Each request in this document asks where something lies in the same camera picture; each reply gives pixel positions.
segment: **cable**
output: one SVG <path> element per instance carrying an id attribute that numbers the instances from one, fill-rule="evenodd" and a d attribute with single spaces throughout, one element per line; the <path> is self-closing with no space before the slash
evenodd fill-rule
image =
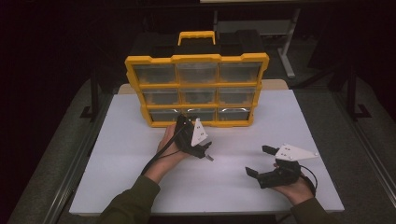
<path id="1" fill-rule="evenodd" d="M 153 158 L 151 158 L 151 160 L 149 160 L 149 162 L 146 164 L 145 168 L 143 168 L 141 175 L 144 175 L 146 173 L 146 171 L 149 169 L 149 167 L 151 166 L 152 163 L 154 163 L 156 160 L 160 159 L 161 155 L 165 152 L 166 149 L 168 149 L 172 143 L 175 141 L 176 137 L 181 133 L 181 131 L 183 131 L 183 129 L 186 127 L 187 125 L 182 126 L 177 133 L 175 133 L 171 139 L 169 139 L 169 141 L 165 144 L 165 146 L 163 146 L 163 148 L 157 152 L 157 154 L 154 155 Z"/>
<path id="2" fill-rule="evenodd" d="M 314 175 L 314 173 L 313 173 L 311 170 L 309 170 L 309 169 L 306 168 L 305 166 L 303 166 L 303 165 L 300 165 L 300 166 L 303 167 L 303 168 L 305 168 L 305 170 L 309 171 L 309 173 L 311 173 L 311 175 L 315 178 L 315 189 L 317 189 L 317 188 L 318 188 L 318 180 L 317 180 L 317 177 Z"/>
<path id="3" fill-rule="evenodd" d="M 180 150 L 178 150 L 178 151 L 176 151 L 176 152 L 172 152 L 171 154 L 168 154 L 168 155 L 161 156 L 161 157 L 158 158 L 157 160 L 162 159 L 162 158 L 165 158 L 165 157 L 168 157 L 168 156 L 172 156 L 172 155 L 174 155 L 174 154 L 177 154 L 179 151 L 180 151 Z"/>

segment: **table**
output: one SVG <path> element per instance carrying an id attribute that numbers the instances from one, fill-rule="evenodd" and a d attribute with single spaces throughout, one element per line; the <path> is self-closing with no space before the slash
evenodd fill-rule
<path id="1" fill-rule="evenodd" d="M 119 193 L 130 188 L 155 154 L 164 128 L 143 120 L 135 94 L 115 95 L 90 161 L 69 210 L 97 216 Z M 168 174 L 152 207 L 153 215 L 230 215 L 289 212 L 291 204 L 271 189 L 260 189 L 245 166 L 260 173 L 274 169 L 275 158 L 262 145 L 288 143 L 317 152 L 293 91 L 263 91 L 249 127 L 205 127 L 214 161 L 187 158 Z M 300 161 L 318 178 L 317 198 L 329 212 L 343 211 L 321 158 Z"/>

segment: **human hand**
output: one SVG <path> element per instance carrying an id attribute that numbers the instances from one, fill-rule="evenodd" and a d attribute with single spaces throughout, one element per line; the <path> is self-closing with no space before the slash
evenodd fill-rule
<path id="1" fill-rule="evenodd" d="M 176 124 L 172 124 L 166 127 L 163 139 L 158 145 L 157 152 L 160 151 L 172 138 L 175 132 L 175 127 Z M 172 145 L 170 145 L 169 148 L 165 150 L 160 158 L 151 164 L 151 166 L 145 172 L 144 176 L 150 178 L 158 184 L 170 170 L 172 170 L 175 166 L 178 165 L 179 162 L 189 156 L 190 154 L 181 151 L 180 149 L 178 149 L 175 143 L 172 143 Z"/>
<path id="2" fill-rule="evenodd" d="M 306 181 L 301 177 L 299 177 L 297 182 L 293 184 L 273 187 L 272 189 L 285 195 L 293 205 L 297 205 L 299 203 L 305 202 L 308 199 L 314 198 L 308 183 L 306 183 Z"/>

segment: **green sleeve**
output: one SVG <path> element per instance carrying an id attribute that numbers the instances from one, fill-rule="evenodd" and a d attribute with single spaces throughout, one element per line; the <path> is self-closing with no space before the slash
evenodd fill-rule
<path id="1" fill-rule="evenodd" d="M 98 223 L 126 224 L 147 223 L 154 199 L 160 187 L 141 175 L 131 189 L 116 196 L 99 216 Z"/>
<path id="2" fill-rule="evenodd" d="M 299 203 L 291 208 L 299 224 L 339 224 L 337 219 L 329 215 L 320 205 L 316 198 L 309 199 L 303 203 Z"/>

